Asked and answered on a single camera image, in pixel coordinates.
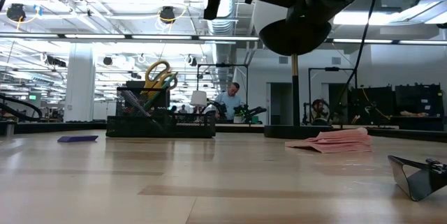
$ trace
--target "ceiling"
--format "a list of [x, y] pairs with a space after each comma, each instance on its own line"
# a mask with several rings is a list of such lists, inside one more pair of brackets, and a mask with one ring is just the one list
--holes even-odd
[[[22, 33], [113, 33], [113, 34], [175, 34], [207, 35], [210, 23], [203, 19], [207, 0], [7, 0], [5, 8], [12, 3], [24, 4], [27, 18], [18, 24], [6, 17], [6, 9], [0, 10], [1, 32]], [[253, 12], [256, 1], [247, 4], [244, 0], [233, 0], [234, 12], [225, 14], [219, 10], [217, 21], [233, 25], [230, 35], [250, 36], [256, 34], [253, 25]], [[165, 6], [172, 6], [176, 20], [171, 25], [159, 19], [159, 12]], [[393, 27], [371, 26], [371, 37], [431, 38], [437, 29], [426, 24], [412, 26], [417, 33], [409, 33], [409, 26]], [[335, 25], [331, 37], [359, 38], [363, 26]], [[321, 49], [330, 48], [322, 45]], [[69, 42], [43, 42], [32, 40], [0, 39], [0, 68], [19, 68], [30, 70], [23, 72], [4, 71], [0, 91], [44, 91], [45, 99], [54, 103], [64, 100], [66, 68], [49, 66], [46, 56], [55, 57], [69, 64]], [[165, 44], [165, 43], [94, 43], [94, 55], [97, 59], [96, 100], [110, 100], [114, 97], [106, 89], [115, 90], [125, 81], [136, 80], [128, 73], [111, 73], [117, 70], [144, 72], [158, 59], [167, 59], [174, 71], [179, 71], [182, 82], [189, 87], [196, 85], [196, 67], [186, 63], [188, 56], [195, 57], [199, 63], [232, 62], [231, 55], [216, 58], [213, 45], [210, 44]], [[104, 57], [112, 57], [115, 64], [106, 66]], [[211, 68], [210, 74], [201, 80], [208, 86], [209, 96], [215, 96], [224, 86], [221, 73]], [[187, 88], [176, 89], [174, 97], [186, 99], [190, 91]]]

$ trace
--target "lampshade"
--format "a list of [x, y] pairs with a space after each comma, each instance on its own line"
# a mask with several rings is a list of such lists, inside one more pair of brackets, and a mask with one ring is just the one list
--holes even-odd
[[192, 106], [207, 106], [207, 93], [204, 91], [193, 91], [193, 95], [191, 97], [191, 102], [189, 103]]

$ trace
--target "black metal frame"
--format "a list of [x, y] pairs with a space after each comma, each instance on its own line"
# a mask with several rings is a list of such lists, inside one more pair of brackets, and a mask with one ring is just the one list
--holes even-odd
[[249, 104], [249, 65], [248, 64], [198, 64], [197, 65], [197, 90], [199, 83], [200, 67], [202, 66], [215, 66], [215, 67], [245, 67], [246, 68], [246, 80], [245, 80], [245, 103]]
[[309, 80], [308, 80], [309, 86], [307, 88], [309, 90], [309, 121], [310, 122], [312, 122], [312, 113], [311, 113], [311, 111], [312, 111], [312, 102], [311, 102], [311, 99], [312, 99], [312, 92], [311, 92], [311, 90], [312, 90], [312, 88], [311, 88], [312, 87], [312, 79], [311, 79], [311, 73], [312, 73], [313, 70], [324, 70], [326, 72], [339, 72], [341, 70], [353, 71], [354, 72], [354, 78], [355, 78], [355, 81], [356, 81], [355, 84], [354, 84], [354, 87], [357, 89], [357, 86], [358, 86], [357, 85], [357, 72], [356, 72], [356, 70], [354, 68], [338, 68], [338, 67], [309, 68], [307, 70], [307, 74], [308, 74], [308, 78], [309, 78]]

